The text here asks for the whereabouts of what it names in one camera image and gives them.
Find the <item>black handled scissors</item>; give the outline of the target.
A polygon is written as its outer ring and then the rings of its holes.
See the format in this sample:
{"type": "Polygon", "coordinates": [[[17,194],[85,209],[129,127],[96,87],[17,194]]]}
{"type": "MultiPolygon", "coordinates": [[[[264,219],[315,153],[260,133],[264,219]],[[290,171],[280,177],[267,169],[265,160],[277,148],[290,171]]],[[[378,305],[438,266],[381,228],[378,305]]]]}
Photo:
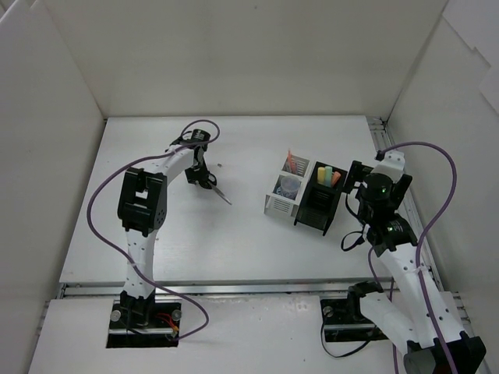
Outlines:
{"type": "Polygon", "coordinates": [[[218,188],[218,180],[213,174],[209,174],[207,177],[207,183],[211,187],[211,189],[223,200],[225,201],[229,206],[232,205],[232,202],[230,199],[218,188]]]}

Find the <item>orange capped glue stick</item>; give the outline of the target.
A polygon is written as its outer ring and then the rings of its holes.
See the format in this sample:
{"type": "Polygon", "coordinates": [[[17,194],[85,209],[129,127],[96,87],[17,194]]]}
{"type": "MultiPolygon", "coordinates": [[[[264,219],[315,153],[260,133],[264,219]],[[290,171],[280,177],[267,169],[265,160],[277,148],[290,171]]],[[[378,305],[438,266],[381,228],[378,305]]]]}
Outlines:
{"type": "Polygon", "coordinates": [[[331,178],[331,184],[332,185],[335,185],[341,178],[341,174],[339,172],[335,172],[333,175],[332,175],[332,178],[331,178]]]}

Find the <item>green highlighter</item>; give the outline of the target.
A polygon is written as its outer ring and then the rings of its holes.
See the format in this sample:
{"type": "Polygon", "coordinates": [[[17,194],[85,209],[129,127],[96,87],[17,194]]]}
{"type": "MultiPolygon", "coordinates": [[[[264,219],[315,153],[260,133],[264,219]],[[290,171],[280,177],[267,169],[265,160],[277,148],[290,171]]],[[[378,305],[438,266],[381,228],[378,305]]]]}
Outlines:
{"type": "Polygon", "coordinates": [[[331,185],[333,174],[334,174],[334,172],[333,172],[332,166],[325,166],[324,167],[324,182],[326,185],[331,185]]]}

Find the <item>yellow highlighter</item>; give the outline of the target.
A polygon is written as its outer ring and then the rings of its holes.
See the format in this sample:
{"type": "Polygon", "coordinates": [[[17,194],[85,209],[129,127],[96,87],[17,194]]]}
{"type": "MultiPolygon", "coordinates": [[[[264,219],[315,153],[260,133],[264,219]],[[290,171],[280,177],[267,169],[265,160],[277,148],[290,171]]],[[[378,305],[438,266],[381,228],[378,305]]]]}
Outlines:
{"type": "Polygon", "coordinates": [[[319,167],[317,169],[317,182],[321,185],[325,185],[326,182],[326,168],[319,167]]]}

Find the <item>small clear glitter jar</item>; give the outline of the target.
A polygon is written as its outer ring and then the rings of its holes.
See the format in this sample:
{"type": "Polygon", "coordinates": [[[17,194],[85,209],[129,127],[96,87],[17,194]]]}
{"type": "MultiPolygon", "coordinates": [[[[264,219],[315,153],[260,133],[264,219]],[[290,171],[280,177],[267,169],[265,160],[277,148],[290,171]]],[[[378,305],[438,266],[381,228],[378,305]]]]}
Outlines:
{"type": "Polygon", "coordinates": [[[299,178],[292,175],[286,175],[281,179],[279,187],[281,187],[283,196],[291,198],[291,196],[295,196],[298,193],[300,186],[301,181],[299,178]]]}

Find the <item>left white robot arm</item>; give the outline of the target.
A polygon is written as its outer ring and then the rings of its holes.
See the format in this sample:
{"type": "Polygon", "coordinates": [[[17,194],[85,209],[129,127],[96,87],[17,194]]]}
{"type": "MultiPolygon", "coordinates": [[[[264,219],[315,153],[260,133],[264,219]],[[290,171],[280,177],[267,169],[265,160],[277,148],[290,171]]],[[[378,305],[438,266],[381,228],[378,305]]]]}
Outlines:
{"type": "Polygon", "coordinates": [[[217,184],[204,160],[210,138],[202,129],[188,131],[171,144],[167,157],[125,172],[118,217],[126,231],[128,255],[135,264],[128,265],[120,307],[128,309],[128,318],[137,326],[149,326],[156,316],[154,286],[138,273],[153,279],[154,246],[167,215],[168,185],[181,174],[189,184],[203,189],[217,184]]]}

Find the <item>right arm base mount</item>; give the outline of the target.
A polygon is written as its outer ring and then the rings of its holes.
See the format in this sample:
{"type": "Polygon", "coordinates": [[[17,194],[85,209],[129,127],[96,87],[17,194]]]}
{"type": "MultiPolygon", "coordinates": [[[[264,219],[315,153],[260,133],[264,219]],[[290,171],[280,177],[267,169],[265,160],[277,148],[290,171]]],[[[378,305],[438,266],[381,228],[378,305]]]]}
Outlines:
{"type": "Polygon", "coordinates": [[[320,340],[322,348],[330,357],[347,358],[360,352],[371,342],[388,340],[381,329],[360,312],[360,299],[370,292],[381,296],[384,289],[374,280],[364,281],[350,286],[344,298],[320,300],[320,340]],[[327,347],[327,343],[350,342],[360,342],[360,346],[343,354],[335,354],[327,347]]]}

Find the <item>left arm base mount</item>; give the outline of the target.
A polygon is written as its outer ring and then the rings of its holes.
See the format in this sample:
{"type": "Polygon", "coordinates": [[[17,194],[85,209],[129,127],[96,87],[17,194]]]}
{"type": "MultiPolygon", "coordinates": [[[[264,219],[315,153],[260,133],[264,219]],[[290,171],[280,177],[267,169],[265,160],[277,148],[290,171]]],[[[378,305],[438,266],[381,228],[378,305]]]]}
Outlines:
{"type": "Polygon", "coordinates": [[[115,302],[106,341],[107,349],[176,348],[179,345],[182,304],[155,301],[139,313],[134,306],[115,302]]]}

